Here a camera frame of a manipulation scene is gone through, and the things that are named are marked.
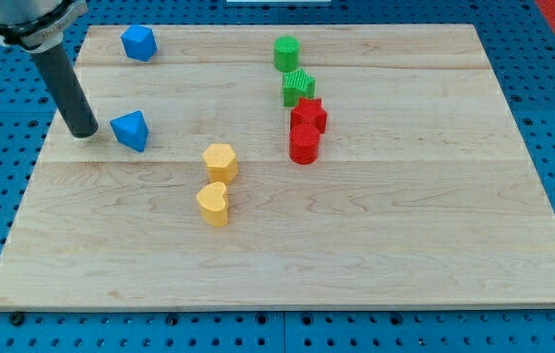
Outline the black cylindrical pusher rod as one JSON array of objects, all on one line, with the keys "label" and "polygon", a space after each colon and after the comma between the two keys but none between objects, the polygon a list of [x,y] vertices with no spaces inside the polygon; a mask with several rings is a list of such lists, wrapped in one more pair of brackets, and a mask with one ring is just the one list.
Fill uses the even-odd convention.
[{"label": "black cylindrical pusher rod", "polygon": [[33,53],[31,58],[71,135],[76,138],[93,135],[99,125],[63,45]]}]

